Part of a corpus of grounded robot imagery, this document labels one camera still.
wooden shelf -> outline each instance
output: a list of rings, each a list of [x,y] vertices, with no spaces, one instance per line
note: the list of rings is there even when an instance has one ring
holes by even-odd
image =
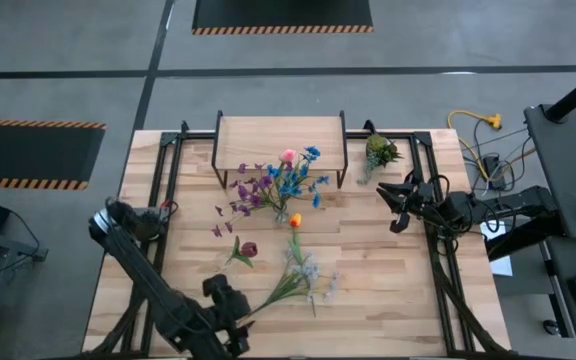
[[[313,170],[343,170],[344,129],[339,116],[222,116],[217,170],[236,170],[242,163],[278,165],[286,149],[304,152],[316,146],[321,156]]]

pink flower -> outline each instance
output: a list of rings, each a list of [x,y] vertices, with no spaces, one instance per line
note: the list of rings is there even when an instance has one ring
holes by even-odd
[[[297,150],[286,149],[281,155],[279,155],[279,161],[292,162],[295,156],[297,156]]]

orange tulip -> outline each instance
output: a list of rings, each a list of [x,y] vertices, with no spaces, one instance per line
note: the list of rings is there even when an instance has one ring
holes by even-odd
[[[290,226],[298,228],[301,226],[301,214],[295,214],[290,219]]]

wooden board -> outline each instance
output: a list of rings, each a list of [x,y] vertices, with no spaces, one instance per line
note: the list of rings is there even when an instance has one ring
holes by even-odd
[[[233,170],[241,163],[275,164],[285,149],[302,151],[317,145],[321,157],[312,169],[344,168],[344,142],[339,116],[223,116],[215,165]]]
[[[134,206],[147,202],[160,133],[135,134],[121,189],[122,200]],[[452,190],[468,190],[456,133],[432,130],[432,138],[439,172],[450,179]],[[392,215],[375,192],[378,181],[402,182],[412,169],[410,149],[406,144],[399,148],[404,159],[379,170],[367,186],[359,186],[364,141],[349,141],[350,163],[342,189],[337,190],[335,184],[322,187],[324,200],[319,209],[306,201],[289,203],[291,211],[303,215],[302,244],[315,254],[322,274],[341,273],[339,292],[331,304],[316,300],[316,318],[301,297],[261,311],[255,316],[246,357],[445,355],[423,227],[411,221],[405,232],[390,233]],[[172,218],[163,270],[172,287],[204,306],[210,302],[201,296],[201,282],[222,270],[234,240],[234,234],[215,238],[210,231],[226,219],[217,215],[214,205],[226,205],[236,196],[219,186],[210,166],[211,151],[210,141],[184,142],[175,199],[180,209]],[[225,270],[232,286],[243,290],[254,307],[265,299],[283,270],[290,230],[275,228],[272,214],[259,212],[237,223],[235,233],[259,246],[254,270],[239,263]],[[478,235],[466,235],[459,242],[457,258],[467,302],[495,340],[509,347],[485,246]],[[84,349],[94,348],[116,323],[130,290],[130,279],[113,258],[106,257]],[[451,318],[461,347],[454,311]],[[151,355],[176,354],[155,332]]]

red tulip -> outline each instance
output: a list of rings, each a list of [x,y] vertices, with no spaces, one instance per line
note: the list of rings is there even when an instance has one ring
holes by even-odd
[[[255,257],[257,255],[257,244],[253,242],[244,243],[239,253],[248,258]]]

